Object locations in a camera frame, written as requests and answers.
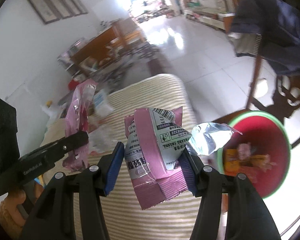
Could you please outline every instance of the chair leg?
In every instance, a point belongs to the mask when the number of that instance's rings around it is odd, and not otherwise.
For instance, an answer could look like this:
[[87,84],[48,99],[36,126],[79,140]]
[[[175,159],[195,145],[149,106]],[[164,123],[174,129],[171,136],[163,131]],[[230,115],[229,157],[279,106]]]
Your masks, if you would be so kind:
[[252,98],[254,95],[254,91],[256,89],[256,84],[257,84],[257,80],[258,80],[260,69],[261,69],[261,61],[262,61],[262,57],[260,55],[257,55],[256,60],[255,60],[255,66],[254,66],[253,80],[250,84],[250,92],[249,92],[249,97],[248,97],[248,101],[247,101],[247,105],[246,105],[246,110],[248,110],[250,108]]

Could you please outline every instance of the green basket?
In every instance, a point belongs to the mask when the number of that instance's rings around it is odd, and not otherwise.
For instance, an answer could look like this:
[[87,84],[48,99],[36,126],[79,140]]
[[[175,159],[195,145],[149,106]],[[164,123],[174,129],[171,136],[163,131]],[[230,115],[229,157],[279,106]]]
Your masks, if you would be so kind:
[[200,6],[200,3],[199,2],[190,2],[190,3],[188,3],[188,6],[189,7]]

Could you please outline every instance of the red object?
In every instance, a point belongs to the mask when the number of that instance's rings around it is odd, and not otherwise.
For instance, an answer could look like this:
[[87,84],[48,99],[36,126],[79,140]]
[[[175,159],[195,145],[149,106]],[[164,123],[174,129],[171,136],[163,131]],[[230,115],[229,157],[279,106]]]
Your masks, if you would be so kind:
[[194,16],[196,19],[199,19],[201,15],[197,13],[192,13],[192,16]]
[[69,82],[68,84],[68,89],[71,91],[71,90],[74,90],[77,85],[79,85],[80,83],[77,82],[77,81],[74,81],[73,79]]
[[254,155],[270,155],[270,161],[277,165],[263,172],[256,168],[257,182],[254,187],[261,197],[271,195],[282,183],[290,162],[290,148],[282,130],[270,119],[263,116],[250,116],[239,121],[234,128],[243,135],[235,133],[225,145],[226,149],[236,149],[240,143],[251,143]]

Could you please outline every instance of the pink plastic bag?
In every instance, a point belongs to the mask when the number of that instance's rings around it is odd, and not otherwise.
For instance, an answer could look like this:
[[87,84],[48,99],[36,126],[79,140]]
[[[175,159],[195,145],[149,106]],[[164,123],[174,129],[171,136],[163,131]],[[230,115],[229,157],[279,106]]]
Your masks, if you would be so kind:
[[[88,107],[92,101],[96,87],[97,83],[92,79],[88,79],[75,88],[66,115],[66,137],[78,131],[88,131]],[[88,167],[88,144],[68,154],[69,156],[62,162],[62,166],[71,171],[82,171]]]
[[181,128],[182,107],[140,108],[125,117],[125,161],[142,209],[187,190],[177,159],[191,134]]

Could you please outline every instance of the barcode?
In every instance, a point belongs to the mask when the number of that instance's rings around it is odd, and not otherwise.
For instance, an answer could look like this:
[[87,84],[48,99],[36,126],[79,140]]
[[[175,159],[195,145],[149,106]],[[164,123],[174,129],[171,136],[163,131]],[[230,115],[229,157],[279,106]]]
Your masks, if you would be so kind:
[[163,117],[167,118],[171,122],[173,122],[173,120],[174,120],[174,114],[171,111],[160,109],[160,108],[154,108],[153,111],[155,111],[159,115],[162,115]]

